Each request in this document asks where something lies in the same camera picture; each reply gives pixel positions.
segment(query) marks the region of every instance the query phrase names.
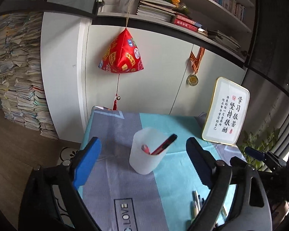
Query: framed sign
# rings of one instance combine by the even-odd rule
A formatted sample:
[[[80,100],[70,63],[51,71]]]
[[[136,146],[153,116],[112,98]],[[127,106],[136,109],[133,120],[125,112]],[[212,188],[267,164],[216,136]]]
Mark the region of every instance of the framed sign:
[[[224,77],[219,77],[202,131],[202,138],[226,145],[235,144],[245,119],[249,97],[250,94],[246,88]]]

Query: translucent plastic cup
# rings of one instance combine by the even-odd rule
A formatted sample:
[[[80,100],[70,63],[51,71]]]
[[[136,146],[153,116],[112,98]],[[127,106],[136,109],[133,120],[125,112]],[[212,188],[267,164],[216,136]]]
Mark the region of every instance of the translucent plastic cup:
[[[150,153],[157,149],[169,136],[154,128],[144,128],[134,134],[129,163],[132,168],[139,174],[147,175],[151,173],[160,163],[162,158],[167,153],[167,147],[162,153],[158,155],[148,155],[142,149],[142,145],[147,145]]]

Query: floor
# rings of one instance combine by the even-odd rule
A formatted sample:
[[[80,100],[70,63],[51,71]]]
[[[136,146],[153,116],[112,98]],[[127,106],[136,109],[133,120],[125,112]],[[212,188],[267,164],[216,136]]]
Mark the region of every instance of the floor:
[[[0,209],[16,229],[22,194],[32,168],[38,164],[57,165],[61,150],[59,141],[5,119],[0,110]]]

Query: stack of papers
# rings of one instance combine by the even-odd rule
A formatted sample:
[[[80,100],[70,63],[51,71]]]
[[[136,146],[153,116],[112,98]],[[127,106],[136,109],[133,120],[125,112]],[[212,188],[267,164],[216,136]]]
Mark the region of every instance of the stack of papers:
[[[241,47],[233,37],[229,37],[219,30],[208,30],[208,38],[235,52]]]
[[[5,117],[58,139],[44,92],[40,41],[42,13],[18,13],[0,21],[0,98]]]
[[[140,0],[137,15],[170,22],[175,15],[172,8],[176,6],[164,0]]]

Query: table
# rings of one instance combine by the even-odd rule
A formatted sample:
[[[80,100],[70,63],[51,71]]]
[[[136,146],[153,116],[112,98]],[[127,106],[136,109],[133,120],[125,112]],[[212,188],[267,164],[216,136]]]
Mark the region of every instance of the table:
[[[193,218],[192,192],[197,190],[206,199],[209,189],[202,185],[186,153],[186,140],[195,137],[216,160],[228,164],[233,156],[243,158],[237,147],[202,140],[203,119],[203,115],[195,118],[92,108],[81,149],[96,136],[102,151],[79,193],[103,231],[187,229]],[[167,136],[175,133],[178,138],[153,172],[140,175],[130,166],[129,154],[134,134],[145,127]],[[235,185],[231,185],[224,204],[227,210],[234,191]],[[219,217],[218,222],[222,224],[223,219]]]

